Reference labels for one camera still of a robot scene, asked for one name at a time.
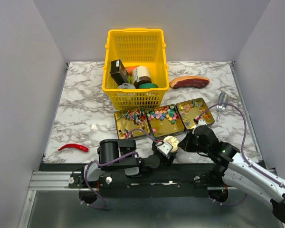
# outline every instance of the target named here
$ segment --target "green lid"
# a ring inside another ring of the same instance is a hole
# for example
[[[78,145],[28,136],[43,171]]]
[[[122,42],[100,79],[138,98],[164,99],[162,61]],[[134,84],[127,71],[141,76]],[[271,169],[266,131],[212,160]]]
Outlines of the green lid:
[[[152,89],[152,88],[158,88],[158,86],[154,83],[145,83],[145,84],[141,84],[138,88],[139,89]]]

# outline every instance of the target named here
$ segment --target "gray floor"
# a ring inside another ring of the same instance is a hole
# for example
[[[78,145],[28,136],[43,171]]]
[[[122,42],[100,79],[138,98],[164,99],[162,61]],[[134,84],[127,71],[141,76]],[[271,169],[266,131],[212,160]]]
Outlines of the gray floor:
[[[231,190],[229,202],[244,194]],[[76,191],[38,192],[30,228],[281,228],[252,197],[226,207],[207,198],[108,199],[106,210],[80,205]]]

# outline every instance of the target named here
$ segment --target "marble table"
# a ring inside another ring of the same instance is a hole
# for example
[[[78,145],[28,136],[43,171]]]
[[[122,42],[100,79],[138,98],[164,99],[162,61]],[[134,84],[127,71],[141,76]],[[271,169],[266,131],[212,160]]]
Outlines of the marble table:
[[[170,80],[186,75],[205,76],[210,79],[209,85],[203,89],[180,88],[169,89],[165,94],[162,105],[203,97],[207,105],[217,102],[219,93],[229,94],[229,101],[242,109],[238,90],[227,62],[169,62]],[[102,91],[104,62],[71,62],[52,132],[45,151],[44,163],[87,163],[98,159],[97,147],[104,139],[117,138],[114,111],[108,96]],[[218,111],[211,110],[214,118]],[[240,114],[233,108],[227,107],[222,112],[220,121],[211,127],[217,137],[240,148],[243,138],[244,125]],[[78,143],[87,146],[90,151],[84,153],[76,149],[58,148],[67,143]],[[137,152],[141,157],[152,154],[151,140],[136,141]],[[256,145],[248,132],[245,142],[245,154],[253,161],[258,161]],[[178,150],[176,163],[211,162],[196,153]]]

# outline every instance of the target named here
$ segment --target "metal scoop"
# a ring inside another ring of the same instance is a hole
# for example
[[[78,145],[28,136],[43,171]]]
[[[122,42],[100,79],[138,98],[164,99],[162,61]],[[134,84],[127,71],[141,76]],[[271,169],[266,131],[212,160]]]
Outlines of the metal scoop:
[[[218,103],[227,103],[228,102],[228,94],[226,94],[225,92],[221,92],[219,94],[219,97],[218,97]],[[218,118],[217,118],[217,121],[219,121],[219,117],[220,117],[220,112],[224,111],[226,109],[227,105],[226,104],[220,104],[220,105],[217,105],[217,110],[219,111],[218,113]]]

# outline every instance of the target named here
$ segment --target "red chili pepper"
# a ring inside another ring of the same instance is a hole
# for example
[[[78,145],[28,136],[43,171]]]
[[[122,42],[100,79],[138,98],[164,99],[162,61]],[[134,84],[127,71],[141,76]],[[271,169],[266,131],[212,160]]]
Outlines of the red chili pepper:
[[[89,148],[83,146],[83,145],[78,145],[78,144],[74,144],[74,143],[71,143],[71,144],[66,144],[64,145],[63,147],[61,147],[60,149],[58,149],[59,151],[60,150],[63,150],[64,148],[76,148],[76,149],[79,149],[83,152],[88,152],[89,151]]]

